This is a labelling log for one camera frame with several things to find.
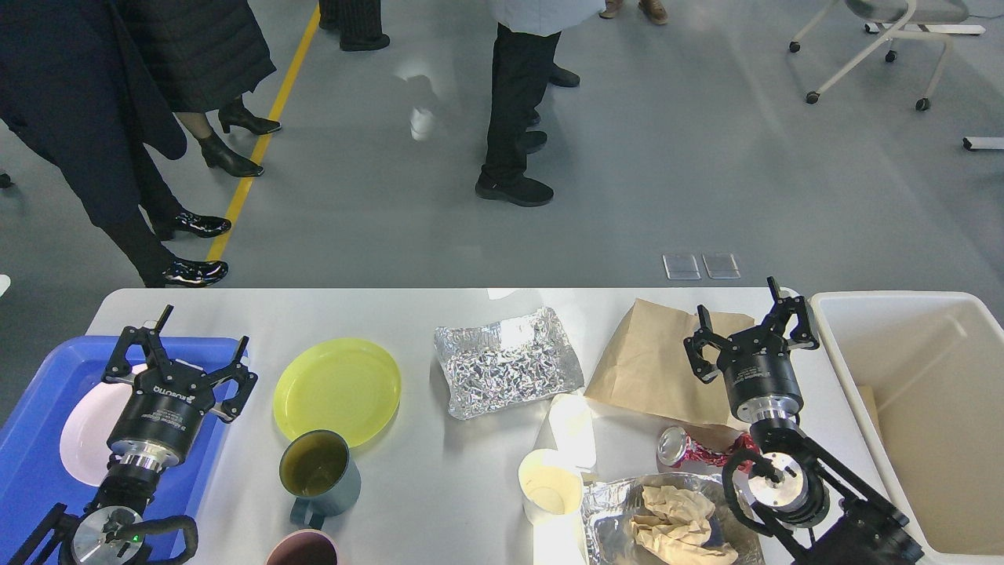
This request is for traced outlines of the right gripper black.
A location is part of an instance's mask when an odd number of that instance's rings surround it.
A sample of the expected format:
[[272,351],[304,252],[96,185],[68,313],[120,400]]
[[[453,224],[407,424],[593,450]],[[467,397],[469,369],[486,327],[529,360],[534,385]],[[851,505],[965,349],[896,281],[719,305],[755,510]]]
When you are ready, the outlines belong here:
[[[768,276],[767,285],[773,304],[757,330],[720,336],[713,330],[710,312],[699,304],[698,329],[682,340],[693,375],[700,382],[709,384],[723,373],[732,415],[746,425],[799,414],[804,401],[790,351],[819,347],[806,299],[782,296],[773,276]],[[706,347],[720,352],[718,367],[705,358]]]

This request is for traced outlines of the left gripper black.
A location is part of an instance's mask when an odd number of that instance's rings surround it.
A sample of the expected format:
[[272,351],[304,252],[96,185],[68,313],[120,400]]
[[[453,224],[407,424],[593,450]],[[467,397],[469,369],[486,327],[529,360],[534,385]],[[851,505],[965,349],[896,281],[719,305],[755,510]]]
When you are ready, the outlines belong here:
[[[105,365],[103,383],[135,384],[139,374],[133,372],[133,366],[126,358],[126,353],[133,346],[139,346],[143,351],[147,370],[160,373],[172,364],[160,337],[172,311],[173,306],[167,304],[154,328],[126,326]],[[225,423],[233,422],[240,416],[258,382],[257,374],[251,372],[243,361],[248,343],[248,336],[241,337],[229,364],[207,377],[211,390],[229,381],[237,384],[234,395],[216,402],[211,409],[211,414]],[[183,464],[204,418],[194,407],[196,393],[189,384],[180,386],[179,391],[173,390],[162,383],[161,377],[148,378],[147,382],[150,385],[143,385],[130,395],[107,445],[119,457],[144,453],[158,464]]]

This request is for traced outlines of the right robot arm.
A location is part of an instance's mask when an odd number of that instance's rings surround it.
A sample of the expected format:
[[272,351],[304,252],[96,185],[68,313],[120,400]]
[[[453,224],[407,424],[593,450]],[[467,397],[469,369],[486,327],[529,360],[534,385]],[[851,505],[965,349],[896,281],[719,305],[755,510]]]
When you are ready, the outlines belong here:
[[796,564],[917,563],[924,552],[906,515],[800,429],[791,352],[819,342],[806,300],[767,283],[773,304],[759,325],[718,335],[700,305],[698,329],[682,342],[700,381],[723,378],[732,415],[750,426],[755,443],[726,461],[729,508],[746,528],[775,537]]

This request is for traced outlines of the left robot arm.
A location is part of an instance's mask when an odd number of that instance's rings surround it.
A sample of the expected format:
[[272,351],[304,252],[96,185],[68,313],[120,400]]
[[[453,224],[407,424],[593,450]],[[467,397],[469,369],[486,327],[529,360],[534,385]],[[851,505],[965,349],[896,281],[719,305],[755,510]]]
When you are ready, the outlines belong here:
[[153,326],[75,337],[2,429],[2,560],[183,564],[225,423],[257,383],[247,339]]

